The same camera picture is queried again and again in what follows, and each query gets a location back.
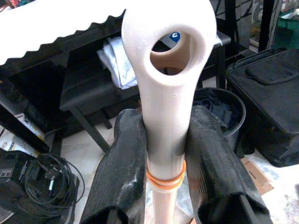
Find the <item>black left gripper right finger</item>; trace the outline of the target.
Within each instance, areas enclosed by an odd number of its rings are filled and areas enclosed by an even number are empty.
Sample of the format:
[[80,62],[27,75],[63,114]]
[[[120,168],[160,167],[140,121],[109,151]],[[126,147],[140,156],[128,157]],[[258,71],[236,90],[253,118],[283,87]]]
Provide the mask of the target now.
[[185,161],[193,213],[199,224],[272,224],[249,173],[204,106],[192,107]]

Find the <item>orange rubber band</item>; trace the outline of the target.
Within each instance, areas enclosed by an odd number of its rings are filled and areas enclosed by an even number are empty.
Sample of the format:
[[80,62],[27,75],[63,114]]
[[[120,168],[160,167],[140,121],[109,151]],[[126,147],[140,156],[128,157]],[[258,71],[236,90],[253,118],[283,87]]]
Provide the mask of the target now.
[[180,172],[180,174],[177,176],[177,177],[174,177],[172,179],[169,179],[169,180],[160,180],[158,178],[156,178],[155,176],[153,176],[148,168],[146,168],[146,176],[147,178],[149,178],[151,181],[154,181],[156,183],[170,183],[170,182],[174,182],[174,181],[178,181],[178,180],[181,180],[183,178],[183,175],[185,174],[185,171],[186,171],[186,162],[184,161],[183,162],[183,166],[182,166],[182,170]]
[[175,189],[181,186],[183,179],[177,179],[174,181],[162,181],[162,180],[156,180],[156,179],[148,179],[149,182],[160,189],[164,189],[164,190],[170,190],[170,189]]

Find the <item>flat cardboard piece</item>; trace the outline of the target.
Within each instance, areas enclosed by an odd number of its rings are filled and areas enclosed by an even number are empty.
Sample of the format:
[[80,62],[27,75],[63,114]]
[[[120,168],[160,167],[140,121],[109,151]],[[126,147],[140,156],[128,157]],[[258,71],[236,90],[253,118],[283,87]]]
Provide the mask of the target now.
[[241,158],[240,160],[249,173],[260,195],[274,189],[274,187],[270,184],[270,180],[253,162],[247,158]]

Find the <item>black plastic bucket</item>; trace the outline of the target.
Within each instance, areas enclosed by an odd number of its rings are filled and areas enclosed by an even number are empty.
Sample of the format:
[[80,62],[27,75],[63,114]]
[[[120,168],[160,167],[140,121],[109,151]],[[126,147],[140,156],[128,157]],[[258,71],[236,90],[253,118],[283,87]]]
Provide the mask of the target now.
[[232,110],[229,128],[224,129],[221,126],[222,135],[228,146],[235,151],[236,145],[239,142],[239,131],[246,118],[246,108],[243,101],[233,92],[221,88],[201,88],[197,89],[193,100],[207,94],[215,94],[220,101],[229,105]]

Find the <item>dark blue cloth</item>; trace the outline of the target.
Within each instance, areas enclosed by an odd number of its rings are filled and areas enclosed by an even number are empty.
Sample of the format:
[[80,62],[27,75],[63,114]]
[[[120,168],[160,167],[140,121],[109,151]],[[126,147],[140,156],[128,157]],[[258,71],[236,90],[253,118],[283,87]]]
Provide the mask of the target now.
[[200,96],[193,101],[193,105],[201,105],[206,107],[209,112],[217,119],[220,126],[224,129],[229,128],[232,110],[231,107],[222,101],[215,94],[207,94]]

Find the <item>large black fabric bag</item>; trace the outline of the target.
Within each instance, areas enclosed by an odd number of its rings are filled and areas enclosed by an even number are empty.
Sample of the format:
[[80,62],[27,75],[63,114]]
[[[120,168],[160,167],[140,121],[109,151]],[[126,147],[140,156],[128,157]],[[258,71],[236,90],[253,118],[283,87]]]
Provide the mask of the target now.
[[269,49],[229,65],[227,89],[246,109],[235,148],[275,167],[299,164],[299,49]]

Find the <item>black wooden bench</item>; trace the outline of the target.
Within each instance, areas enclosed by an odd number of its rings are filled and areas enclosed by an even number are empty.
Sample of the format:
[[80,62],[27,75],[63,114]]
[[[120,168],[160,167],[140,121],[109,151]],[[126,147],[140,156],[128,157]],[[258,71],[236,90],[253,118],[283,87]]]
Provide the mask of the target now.
[[137,98],[137,86],[122,90],[117,88],[111,75],[99,68],[70,68],[66,71],[61,92],[60,110],[70,111],[79,124],[87,131],[103,152],[110,146],[89,119],[92,113],[99,113],[101,122],[107,129],[112,128],[106,113],[106,107],[118,105]]

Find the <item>crumpled white cloth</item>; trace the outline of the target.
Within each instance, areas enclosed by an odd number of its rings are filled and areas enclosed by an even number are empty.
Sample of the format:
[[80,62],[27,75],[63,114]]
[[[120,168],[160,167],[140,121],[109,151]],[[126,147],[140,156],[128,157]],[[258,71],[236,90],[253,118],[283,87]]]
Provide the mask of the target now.
[[97,51],[97,55],[103,67],[110,71],[112,82],[117,88],[125,90],[137,85],[135,73],[120,36],[107,38],[103,47]]

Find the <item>black equipment case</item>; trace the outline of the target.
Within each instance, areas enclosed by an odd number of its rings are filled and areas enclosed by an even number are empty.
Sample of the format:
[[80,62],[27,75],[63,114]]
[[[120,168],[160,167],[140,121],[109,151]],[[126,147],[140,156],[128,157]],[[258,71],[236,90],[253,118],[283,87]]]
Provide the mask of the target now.
[[74,224],[78,169],[55,154],[33,157],[0,150],[0,208],[12,214],[0,224]]

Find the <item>black glossy table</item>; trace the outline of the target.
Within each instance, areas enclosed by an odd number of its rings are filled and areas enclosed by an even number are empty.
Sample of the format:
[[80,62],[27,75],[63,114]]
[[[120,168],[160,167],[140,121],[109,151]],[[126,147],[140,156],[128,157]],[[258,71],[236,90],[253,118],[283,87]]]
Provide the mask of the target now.
[[[66,137],[82,131],[84,128],[70,111],[60,110],[66,71],[91,67],[110,74],[101,64],[97,51],[106,38],[119,34],[118,25],[93,23],[86,30],[59,37],[53,43],[42,45],[38,51],[27,52],[20,59],[9,59],[0,66],[0,93],[46,134]],[[128,102],[103,109],[108,120]],[[88,117],[95,126],[102,123],[99,113]]]

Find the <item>small black table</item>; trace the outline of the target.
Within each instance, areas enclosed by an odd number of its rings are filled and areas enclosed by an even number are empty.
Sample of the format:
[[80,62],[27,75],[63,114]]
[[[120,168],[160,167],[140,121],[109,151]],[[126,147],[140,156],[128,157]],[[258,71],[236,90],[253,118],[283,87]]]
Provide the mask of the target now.
[[231,38],[217,31],[211,58],[215,69],[216,87],[226,89],[226,46],[231,43]]

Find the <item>blue white labelled item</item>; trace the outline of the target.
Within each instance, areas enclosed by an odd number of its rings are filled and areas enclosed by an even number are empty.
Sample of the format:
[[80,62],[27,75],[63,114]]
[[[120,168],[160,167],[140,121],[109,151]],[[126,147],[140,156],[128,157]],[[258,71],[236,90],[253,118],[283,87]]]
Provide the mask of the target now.
[[172,32],[163,36],[160,41],[165,44],[168,48],[174,48],[180,41],[180,33]]

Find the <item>black stand pole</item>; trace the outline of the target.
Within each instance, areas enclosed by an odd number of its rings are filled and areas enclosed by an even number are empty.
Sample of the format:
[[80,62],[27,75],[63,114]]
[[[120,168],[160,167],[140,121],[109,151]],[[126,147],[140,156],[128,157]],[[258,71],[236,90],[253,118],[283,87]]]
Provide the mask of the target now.
[[271,49],[283,0],[263,0],[258,52]]

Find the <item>green plastic item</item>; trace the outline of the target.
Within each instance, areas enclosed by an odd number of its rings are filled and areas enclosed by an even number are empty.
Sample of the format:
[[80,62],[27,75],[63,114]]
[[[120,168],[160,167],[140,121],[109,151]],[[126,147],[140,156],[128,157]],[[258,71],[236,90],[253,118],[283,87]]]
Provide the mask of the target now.
[[299,49],[299,8],[281,14],[276,42],[279,47]]

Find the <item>white scalloped table cover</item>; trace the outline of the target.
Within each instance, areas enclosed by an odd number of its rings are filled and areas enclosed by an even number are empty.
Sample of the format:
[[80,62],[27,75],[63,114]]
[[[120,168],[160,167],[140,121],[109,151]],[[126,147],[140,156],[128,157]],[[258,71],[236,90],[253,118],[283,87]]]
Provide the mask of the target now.
[[35,0],[0,12],[0,66],[59,37],[86,30],[93,22],[117,17],[128,4],[129,0]]

